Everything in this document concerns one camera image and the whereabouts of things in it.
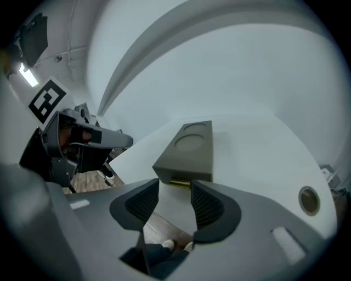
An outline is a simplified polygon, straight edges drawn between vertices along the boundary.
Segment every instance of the wooden floor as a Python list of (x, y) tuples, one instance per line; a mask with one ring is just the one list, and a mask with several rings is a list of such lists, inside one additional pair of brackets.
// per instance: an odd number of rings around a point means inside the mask
[[(123, 153), (123, 150), (116, 149), (110, 153), (110, 156), (114, 159), (122, 153)], [(113, 187), (123, 186), (122, 180), (113, 171), (113, 169), (110, 169), (110, 171), (112, 171), (112, 173), (115, 176), (114, 179), (109, 180), (109, 182), (113, 184)], [(110, 186), (108, 186), (105, 183), (105, 180), (102, 177), (100, 177), (100, 175), (98, 174), (97, 171), (90, 171), (90, 172), (86, 172), (86, 173), (77, 173), (73, 177), (71, 184), (77, 193), (96, 191), (96, 190), (110, 188)], [(64, 190), (65, 194), (71, 194), (71, 191), (69, 190), (69, 188), (64, 188), (63, 190)]]
[(178, 249), (183, 249), (193, 237), (153, 213), (144, 226), (145, 243), (162, 244), (168, 239), (175, 241)]

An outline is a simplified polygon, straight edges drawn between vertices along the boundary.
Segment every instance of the gray plastic casing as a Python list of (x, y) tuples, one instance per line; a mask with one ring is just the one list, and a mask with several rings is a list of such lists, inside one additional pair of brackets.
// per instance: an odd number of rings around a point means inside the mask
[[(140, 232), (122, 228), (109, 212), (112, 201), (149, 180), (65, 197), (61, 187), (45, 183), (18, 166), (0, 166), (0, 212), (5, 225), (29, 257), (51, 277), (62, 280), (153, 280), (120, 260)], [(324, 251), (328, 241), (277, 202), (220, 184), (195, 182), (216, 196), (237, 202), (241, 219), (224, 240), (197, 244), (167, 280), (294, 280)], [(72, 210), (70, 203), (88, 200)], [(285, 227), (306, 250), (290, 266), (271, 231)]]
[[(202, 126), (202, 130), (191, 128)], [(202, 143), (192, 143), (189, 136), (201, 136)], [(182, 150), (177, 149), (178, 141), (182, 139)], [(160, 181), (169, 184), (171, 179), (192, 181), (200, 179), (212, 181), (213, 165), (213, 135), (212, 122), (196, 122), (184, 124), (167, 148), (152, 166)]]

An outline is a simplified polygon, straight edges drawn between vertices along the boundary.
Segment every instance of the white wall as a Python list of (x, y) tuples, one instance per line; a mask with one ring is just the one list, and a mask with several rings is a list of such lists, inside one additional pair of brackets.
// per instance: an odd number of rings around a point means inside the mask
[(170, 119), (273, 112), (319, 164), (332, 164), (351, 120), (349, 74), (337, 51), (295, 27), (227, 27), (153, 62), (107, 112), (136, 141)]
[(71, 90), (71, 94), (76, 105), (87, 103), (90, 114), (97, 114), (97, 108), (94, 106), (91, 96), (85, 85), (81, 84), (78, 85), (78, 87), (73, 88)]

